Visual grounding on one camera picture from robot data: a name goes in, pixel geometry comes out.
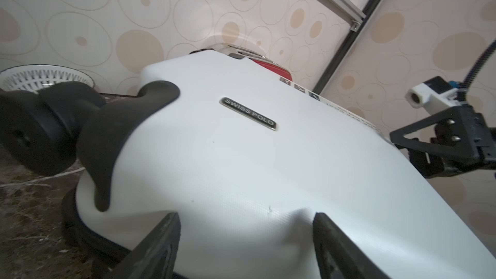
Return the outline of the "white hard shell suitcase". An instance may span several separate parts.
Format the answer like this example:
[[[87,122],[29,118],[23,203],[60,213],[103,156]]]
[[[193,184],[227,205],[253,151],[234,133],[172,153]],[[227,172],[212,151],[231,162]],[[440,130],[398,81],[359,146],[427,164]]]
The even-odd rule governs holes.
[[[494,278],[495,258],[369,121],[248,58],[147,66],[134,98],[77,81],[1,90],[1,144],[54,176],[63,236],[111,272],[169,213],[176,278],[321,278],[325,213],[387,278]]]

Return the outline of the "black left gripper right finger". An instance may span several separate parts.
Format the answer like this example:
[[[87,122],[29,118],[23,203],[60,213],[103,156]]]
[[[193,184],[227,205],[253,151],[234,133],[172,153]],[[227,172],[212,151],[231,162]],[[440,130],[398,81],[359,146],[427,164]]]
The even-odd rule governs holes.
[[[322,279],[388,277],[325,213],[315,214],[313,243]]]

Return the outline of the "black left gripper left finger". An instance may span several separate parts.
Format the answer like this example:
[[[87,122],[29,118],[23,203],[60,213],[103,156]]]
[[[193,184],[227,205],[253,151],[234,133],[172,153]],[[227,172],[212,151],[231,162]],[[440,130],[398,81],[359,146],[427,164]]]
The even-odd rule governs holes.
[[[176,278],[181,223],[178,213],[169,213],[106,278]]]

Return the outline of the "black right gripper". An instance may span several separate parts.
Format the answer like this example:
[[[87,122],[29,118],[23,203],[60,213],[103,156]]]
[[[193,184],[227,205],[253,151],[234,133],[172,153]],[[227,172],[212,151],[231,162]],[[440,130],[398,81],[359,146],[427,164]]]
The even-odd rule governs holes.
[[[408,134],[434,128],[430,142]],[[476,170],[495,170],[495,129],[470,105],[451,107],[394,130],[390,141],[407,149],[410,163],[424,178],[454,177]]]

